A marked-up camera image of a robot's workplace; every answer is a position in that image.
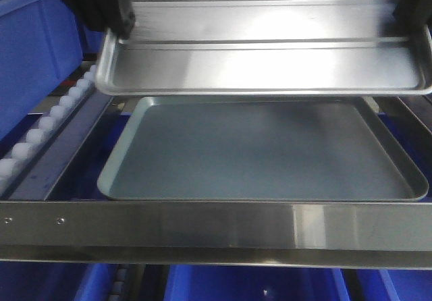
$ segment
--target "blue bin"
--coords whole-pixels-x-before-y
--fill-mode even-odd
[[[74,301],[106,301],[113,286],[117,265],[91,264],[88,266]]]
[[[83,53],[98,53],[102,47],[104,32],[91,31],[86,26],[77,22],[80,32],[81,48]]]
[[[164,301],[349,301],[338,269],[171,266]]]
[[[0,139],[81,61],[75,17],[60,0],[0,0]]]
[[[430,301],[432,271],[359,270],[366,301]]]

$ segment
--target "metal frame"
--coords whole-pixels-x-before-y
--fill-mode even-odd
[[[61,188],[74,176],[73,165],[91,144],[98,144],[100,131],[109,130],[122,106],[101,95],[95,93],[85,102],[22,182],[32,185],[11,198],[61,196]],[[432,133],[407,104],[400,99],[378,101],[414,144],[432,145]],[[409,105],[432,115],[432,104],[423,97],[411,98]],[[68,154],[55,153],[62,145],[70,148],[65,149]],[[32,172],[57,169],[43,163],[48,157],[64,167],[54,182],[43,186],[45,178],[32,177]],[[425,269],[432,268],[431,224],[432,204],[426,202],[4,201],[0,258]]]

